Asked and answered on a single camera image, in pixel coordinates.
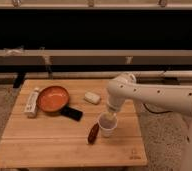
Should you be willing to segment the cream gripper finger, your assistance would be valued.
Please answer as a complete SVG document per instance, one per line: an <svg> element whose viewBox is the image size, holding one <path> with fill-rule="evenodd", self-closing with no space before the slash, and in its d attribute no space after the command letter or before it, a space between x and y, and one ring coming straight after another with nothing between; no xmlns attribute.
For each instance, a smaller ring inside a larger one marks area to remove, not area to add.
<svg viewBox="0 0 192 171"><path fill-rule="evenodd" d="M115 121L115 118L116 118L116 114L115 113L112 113L112 112L109 112L109 113L106 113L104 115L105 119L110 122L110 123L114 123Z"/></svg>

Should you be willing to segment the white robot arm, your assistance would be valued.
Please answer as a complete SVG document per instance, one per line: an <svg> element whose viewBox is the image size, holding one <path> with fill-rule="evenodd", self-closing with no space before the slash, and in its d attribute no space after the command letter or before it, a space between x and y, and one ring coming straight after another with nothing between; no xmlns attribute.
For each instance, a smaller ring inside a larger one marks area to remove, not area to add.
<svg viewBox="0 0 192 171"><path fill-rule="evenodd" d="M107 92L109 112L118 113L131 99L192 117L192 86L139 84L131 72L125 72L108 82ZM192 121L187 138L180 171L192 171Z"/></svg>

